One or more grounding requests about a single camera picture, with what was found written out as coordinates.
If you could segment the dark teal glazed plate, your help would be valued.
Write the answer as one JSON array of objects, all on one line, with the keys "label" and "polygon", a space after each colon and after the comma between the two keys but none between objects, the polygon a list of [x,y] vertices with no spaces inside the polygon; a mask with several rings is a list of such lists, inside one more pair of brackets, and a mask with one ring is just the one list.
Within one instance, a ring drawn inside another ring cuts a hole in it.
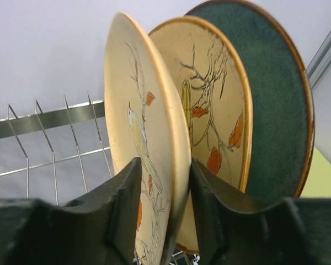
[{"label": "dark teal glazed plate", "polygon": [[253,142],[247,194],[267,203],[300,196],[311,166],[315,123],[305,66],[290,36],[248,1],[207,1],[189,14],[228,37],[249,79]]}]

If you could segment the beige plate with bird drawing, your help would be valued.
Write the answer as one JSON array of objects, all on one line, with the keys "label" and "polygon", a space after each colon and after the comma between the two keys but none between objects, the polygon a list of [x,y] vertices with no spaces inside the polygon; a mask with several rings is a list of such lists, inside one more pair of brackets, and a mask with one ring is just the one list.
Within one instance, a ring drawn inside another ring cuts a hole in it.
[{"label": "beige plate with bird drawing", "polygon": [[180,96],[154,42],[115,14],[104,59],[104,106],[113,168],[142,166],[135,249],[142,264],[168,264],[189,195],[191,151]]}]

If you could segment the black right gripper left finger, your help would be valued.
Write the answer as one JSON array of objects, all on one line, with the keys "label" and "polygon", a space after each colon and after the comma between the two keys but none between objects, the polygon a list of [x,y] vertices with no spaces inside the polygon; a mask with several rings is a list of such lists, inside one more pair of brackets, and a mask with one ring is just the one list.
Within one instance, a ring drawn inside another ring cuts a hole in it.
[{"label": "black right gripper left finger", "polygon": [[131,264],[141,160],[65,206],[0,199],[0,264]]}]

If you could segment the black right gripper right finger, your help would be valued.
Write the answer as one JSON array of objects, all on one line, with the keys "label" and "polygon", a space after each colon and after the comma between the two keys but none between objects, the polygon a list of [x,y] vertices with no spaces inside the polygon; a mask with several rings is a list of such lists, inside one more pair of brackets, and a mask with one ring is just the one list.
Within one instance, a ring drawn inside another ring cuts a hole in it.
[{"label": "black right gripper right finger", "polygon": [[191,162],[201,264],[331,264],[331,199],[267,205]]}]

